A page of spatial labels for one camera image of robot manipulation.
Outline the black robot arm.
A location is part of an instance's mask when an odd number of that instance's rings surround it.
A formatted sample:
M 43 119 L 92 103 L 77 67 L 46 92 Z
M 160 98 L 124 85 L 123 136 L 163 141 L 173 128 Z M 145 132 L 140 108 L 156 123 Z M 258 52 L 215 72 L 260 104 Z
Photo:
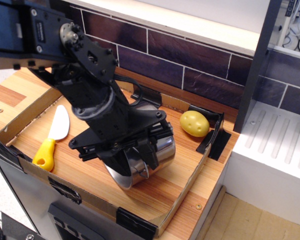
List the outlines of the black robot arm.
M 62 12 L 27 0 L 0 0 L 0 70 L 29 69 L 60 91 L 88 129 L 69 142 L 83 161 L 99 158 L 124 177 L 132 175 L 130 151 L 139 174 L 159 167 L 158 141 L 173 135 L 162 110 L 129 103 L 115 74 L 118 60 L 85 36 Z

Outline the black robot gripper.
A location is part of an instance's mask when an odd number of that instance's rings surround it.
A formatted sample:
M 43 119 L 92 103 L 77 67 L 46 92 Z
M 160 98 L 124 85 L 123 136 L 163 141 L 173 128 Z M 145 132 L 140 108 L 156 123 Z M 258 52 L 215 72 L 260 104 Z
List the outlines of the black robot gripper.
M 129 177 L 131 170 L 124 150 L 113 156 L 115 143 L 144 129 L 133 127 L 130 104 L 116 82 L 89 84 L 76 82 L 68 85 L 68 101 L 74 115 L 88 125 L 88 129 L 69 142 L 72 150 L 79 152 L 83 161 L 99 158 L 116 173 Z M 137 140 L 141 159 L 155 170 L 159 166 L 155 146 L 148 138 Z

